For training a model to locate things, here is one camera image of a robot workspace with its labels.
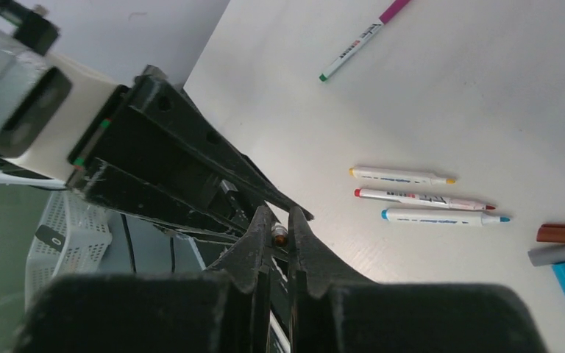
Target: basket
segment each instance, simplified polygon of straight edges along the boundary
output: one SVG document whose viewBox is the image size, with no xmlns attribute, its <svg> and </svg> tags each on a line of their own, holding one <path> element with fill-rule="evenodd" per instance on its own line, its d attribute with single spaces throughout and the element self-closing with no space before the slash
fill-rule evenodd
<svg viewBox="0 0 565 353">
<path fill-rule="evenodd" d="M 25 267 L 25 309 L 55 276 L 94 272 L 111 243 L 106 210 L 67 192 L 53 192 L 40 225 L 65 237 L 61 252 L 35 236 Z"/>
</svg>

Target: marker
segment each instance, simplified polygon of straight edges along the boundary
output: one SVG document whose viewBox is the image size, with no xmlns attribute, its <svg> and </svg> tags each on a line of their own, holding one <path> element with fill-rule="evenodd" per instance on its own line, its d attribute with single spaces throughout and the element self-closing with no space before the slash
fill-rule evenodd
<svg viewBox="0 0 565 353">
<path fill-rule="evenodd" d="M 403 208 L 384 210 L 382 211 L 382 218 L 390 222 L 454 224 L 459 226 L 485 226 L 510 221 L 508 217 L 487 215 L 480 211 L 406 210 Z"/>
<path fill-rule="evenodd" d="M 329 79 L 347 60 L 356 54 L 356 52 L 362 48 L 365 43 L 369 42 L 370 39 L 374 37 L 374 35 L 385 25 L 389 22 L 397 13 L 406 6 L 408 2 L 411 0 L 395 0 L 393 4 L 386 9 L 386 11 L 380 16 L 378 21 L 375 21 L 369 28 L 363 32 L 360 37 L 354 41 L 350 46 L 345 49 L 341 55 L 332 63 L 323 73 L 319 79 L 322 82 L 325 82 Z"/>
<path fill-rule="evenodd" d="M 349 169 L 349 175 L 358 179 L 382 180 L 402 184 L 454 184 L 454 179 L 443 178 L 432 173 L 417 173 L 415 171 L 394 171 L 391 169 L 354 167 Z"/>
<path fill-rule="evenodd" d="M 442 196 L 422 195 L 418 193 L 402 193 L 400 191 L 380 191 L 371 189 L 356 189 L 354 196 L 362 199 L 385 200 L 402 204 L 420 204 L 423 206 L 449 208 L 451 210 L 483 211 L 494 210 L 490 204 L 463 199 L 451 199 Z"/>
</svg>

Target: yellow marker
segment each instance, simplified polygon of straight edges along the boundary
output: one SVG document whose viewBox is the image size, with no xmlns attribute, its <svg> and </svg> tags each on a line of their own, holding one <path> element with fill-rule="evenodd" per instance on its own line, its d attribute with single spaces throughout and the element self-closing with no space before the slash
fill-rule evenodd
<svg viewBox="0 0 565 353">
<path fill-rule="evenodd" d="M 354 167 L 349 169 L 349 174 L 358 179 L 382 180 L 385 182 L 401 182 L 404 184 L 455 184 L 455 179 L 443 178 L 432 173 L 419 173 L 416 171 L 394 171 L 392 169 Z"/>
</svg>

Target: white table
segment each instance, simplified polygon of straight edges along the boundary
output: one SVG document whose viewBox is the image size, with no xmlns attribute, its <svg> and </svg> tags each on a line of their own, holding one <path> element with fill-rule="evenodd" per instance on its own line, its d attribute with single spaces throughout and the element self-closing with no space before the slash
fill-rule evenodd
<svg viewBox="0 0 565 353">
<path fill-rule="evenodd" d="M 490 282 L 518 293 L 552 352 L 565 298 L 527 251 L 565 222 L 565 1 L 413 0 L 328 83 L 387 1 L 232 0 L 186 90 L 313 231 L 380 282 Z M 513 217 L 493 227 L 389 224 L 354 165 L 435 171 Z"/>
</svg>

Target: red marker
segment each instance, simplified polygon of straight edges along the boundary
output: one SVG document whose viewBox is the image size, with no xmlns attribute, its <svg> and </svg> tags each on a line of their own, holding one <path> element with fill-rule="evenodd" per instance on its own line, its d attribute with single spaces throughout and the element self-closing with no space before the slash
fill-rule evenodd
<svg viewBox="0 0 565 353">
<path fill-rule="evenodd" d="M 420 195 L 418 193 L 403 193 L 400 191 L 380 191 L 371 189 L 356 189 L 354 196 L 362 199 L 384 200 L 400 204 L 420 204 L 423 206 L 449 208 L 451 210 L 484 211 L 494 210 L 490 204 L 450 197 Z"/>
</svg>

